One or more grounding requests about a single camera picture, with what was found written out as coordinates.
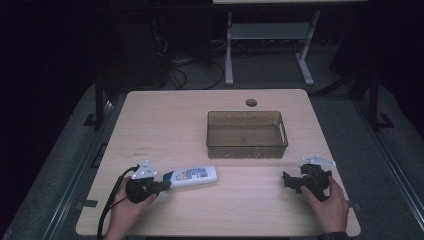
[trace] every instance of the hand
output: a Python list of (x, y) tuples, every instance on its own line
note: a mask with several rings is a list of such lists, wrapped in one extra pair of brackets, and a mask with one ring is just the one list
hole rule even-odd
[(328, 180), (330, 181), (330, 197), (327, 200), (320, 202), (305, 186), (301, 187), (302, 193), (308, 199), (315, 219), (324, 233), (346, 232), (349, 207), (342, 188), (332, 177), (328, 177)]
[(127, 194), (125, 192), (125, 185), (128, 180), (129, 177), (124, 178), (116, 192), (115, 199), (113, 201), (113, 204), (116, 205), (112, 207), (109, 229), (107, 230), (104, 238), (106, 240), (123, 239), (128, 231), (130, 231), (135, 223), (140, 219), (141, 215), (143, 215), (146, 208), (149, 207), (157, 198), (157, 195), (153, 194), (138, 204), (132, 203), (126, 198)]

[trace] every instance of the floor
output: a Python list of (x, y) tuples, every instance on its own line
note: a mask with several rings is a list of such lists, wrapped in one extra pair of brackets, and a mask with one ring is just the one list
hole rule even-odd
[[(178, 67), (160, 90), (175, 91), (184, 81), (182, 72), (187, 77), (182, 89), (217, 83), (211, 90), (301, 88), (312, 93), (341, 77), (328, 70), (338, 46), (314, 44), (307, 63), (316, 84), (306, 86), (294, 57), (299, 44), (242, 52), (234, 58), (232, 87), (222, 79), (221, 54), (214, 63)], [(424, 140), (383, 86), (378, 112), (387, 114), (394, 128), (372, 129), (366, 119), (367, 95), (350, 100), (350, 87), (310, 99), (362, 228), (354, 239), (424, 239)], [(78, 235), (75, 225), (124, 101), (122, 94), (109, 102), (105, 121), (95, 130), (84, 126), (87, 116), (95, 113), (94, 86), (87, 89), (3, 239), (94, 239)]]

